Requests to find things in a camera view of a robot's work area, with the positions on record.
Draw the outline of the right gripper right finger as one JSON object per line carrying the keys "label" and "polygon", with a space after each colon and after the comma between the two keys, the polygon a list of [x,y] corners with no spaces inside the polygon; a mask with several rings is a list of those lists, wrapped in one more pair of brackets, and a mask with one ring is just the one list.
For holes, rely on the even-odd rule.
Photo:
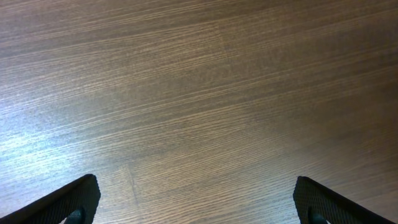
{"label": "right gripper right finger", "polygon": [[293,199],[301,224],[394,224],[309,177],[297,178]]}

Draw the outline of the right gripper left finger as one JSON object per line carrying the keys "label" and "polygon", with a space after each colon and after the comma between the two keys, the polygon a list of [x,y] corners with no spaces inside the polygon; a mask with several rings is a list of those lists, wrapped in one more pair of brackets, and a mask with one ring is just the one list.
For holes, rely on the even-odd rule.
{"label": "right gripper left finger", "polygon": [[86,174],[1,218],[1,224],[92,224],[101,197],[96,176]]}

